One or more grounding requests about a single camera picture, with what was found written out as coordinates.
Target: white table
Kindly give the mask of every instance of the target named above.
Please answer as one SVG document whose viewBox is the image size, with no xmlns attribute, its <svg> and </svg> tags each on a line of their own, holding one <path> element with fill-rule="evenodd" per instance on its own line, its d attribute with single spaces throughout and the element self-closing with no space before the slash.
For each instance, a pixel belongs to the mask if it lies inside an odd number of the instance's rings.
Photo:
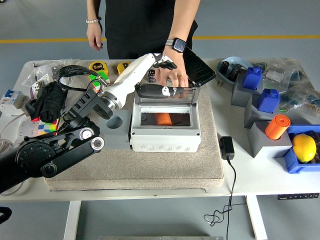
<svg viewBox="0 0 320 240">
<path fill-rule="evenodd" d="M 206 63 L 217 71 L 217 63 L 221 59 L 206 59 Z M 261 59 L 249 59 L 249 62 L 259 62 Z M 14 86 L 25 95 L 30 89 L 21 85 L 23 80 L 32 72 L 33 63 L 27 62 Z M 217 82 L 223 81 L 218 75 L 207 83 L 218 138 L 232 136 L 235 157 L 231 161 L 237 174 L 233 191 L 234 196 L 247 196 L 247 204 L 257 239 L 267 239 L 263 221 L 259 210 L 256 195 L 302 194 L 320 192 L 320 172 L 302 172 L 289 174 L 283 158 L 254 159 L 247 138 L 248 129 L 244 128 L 243 107 L 231 105 L 232 86 L 224 82 L 218 86 Z M 0 129 L 2 129 L 11 116 L 2 115 Z M 144 189 L 144 190 L 88 190 L 88 191 L 50 191 L 43 178 L 30 178 L 22 188 L 10 196 L 0 196 L 0 203 L 4 202 L 37 202 L 37 201 L 71 201 L 70 210 L 79 214 L 77 206 L 80 201 L 110 200 L 110 199 L 153 199 L 153 198 L 181 198 L 181 197 L 217 197 L 229 196 L 234 180 L 234 173 L 227 161 L 223 162 L 224 183 L 219 188 L 208 189 Z"/>
</svg>

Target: person's arm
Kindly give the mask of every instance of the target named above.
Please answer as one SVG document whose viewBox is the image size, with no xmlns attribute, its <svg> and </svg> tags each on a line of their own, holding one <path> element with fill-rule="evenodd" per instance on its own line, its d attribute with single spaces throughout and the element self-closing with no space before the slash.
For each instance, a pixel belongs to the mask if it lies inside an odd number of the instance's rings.
<svg viewBox="0 0 320 240">
<path fill-rule="evenodd" d="M 187 41 L 199 4 L 200 0 L 175 0 L 173 21 L 168 39 L 179 38 Z M 178 68 L 174 70 L 160 69 L 156 72 L 155 78 L 163 86 L 167 85 L 168 79 L 171 79 L 173 87 L 188 87 L 183 54 L 176 52 L 171 46 L 165 46 L 163 54 L 171 58 Z"/>
<path fill-rule="evenodd" d="M 95 20 L 99 17 L 99 8 L 101 0 L 86 0 L 88 20 Z M 86 35 L 89 40 L 90 46 L 95 50 L 102 49 L 102 26 L 100 22 L 88 23 Z"/>
</svg>

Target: blue bin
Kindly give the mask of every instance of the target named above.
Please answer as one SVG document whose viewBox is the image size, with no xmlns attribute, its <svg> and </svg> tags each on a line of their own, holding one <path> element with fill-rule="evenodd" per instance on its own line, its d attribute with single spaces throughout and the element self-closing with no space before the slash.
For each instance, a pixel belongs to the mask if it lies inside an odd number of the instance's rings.
<svg viewBox="0 0 320 240">
<path fill-rule="evenodd" d="M 320 125 L 291 125 L 286 131 L 288 134 L 303 134 L 309 131 L 320 133 Z M 286 169 L 290 174 L 320 172 L 320 163 L 301 163 L 292 147 L 283 155 L 283 158 Z"/>
</svg>

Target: desk control panel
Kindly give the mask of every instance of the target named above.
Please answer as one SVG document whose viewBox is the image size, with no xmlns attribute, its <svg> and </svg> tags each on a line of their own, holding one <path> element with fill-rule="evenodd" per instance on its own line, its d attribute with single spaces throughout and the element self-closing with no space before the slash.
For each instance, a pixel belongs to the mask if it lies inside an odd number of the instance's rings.
<svg viewBox="0 0 320 240">
<path fill-rule="evenodd" d="M 319 193 L 281 194 L 281 195 L 278 195 L 278 200 L 317 199 L 318 197 L 319 197 Z"/>
</svg>

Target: beige mat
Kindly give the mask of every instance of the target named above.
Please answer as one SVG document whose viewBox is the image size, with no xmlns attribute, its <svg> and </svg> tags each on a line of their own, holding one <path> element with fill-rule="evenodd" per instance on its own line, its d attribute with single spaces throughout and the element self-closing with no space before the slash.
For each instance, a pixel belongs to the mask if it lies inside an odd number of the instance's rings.
<svg viewBox="0 0 320 240">
<path fill-rule="evenodd" d="M 117 78 L 119 61 L 105 62 L 113 82 Z M 88 67 L 90 63 L 80 61 L 78 64 Z M 72 79 L 73 87 L 85 88 L 87 84 L 87 76 Z M 73 104 L 78 96 L 79 93 L 72 92 L 68 97 L 68 105 Z M 123 109 L 132 108 L 133 94 L 128 96 Z M 224 174 L 206 85 L 200 90 L 198 110 L 201 144 L 195 153 L 134 152 L 104 148 L 59 175 L 45 179 L 45 183 L 51 190 L 218 188 L 224 181 Z M 88 117 L 98 123 L 99 116 L 94 112 Z"/>
</svg>

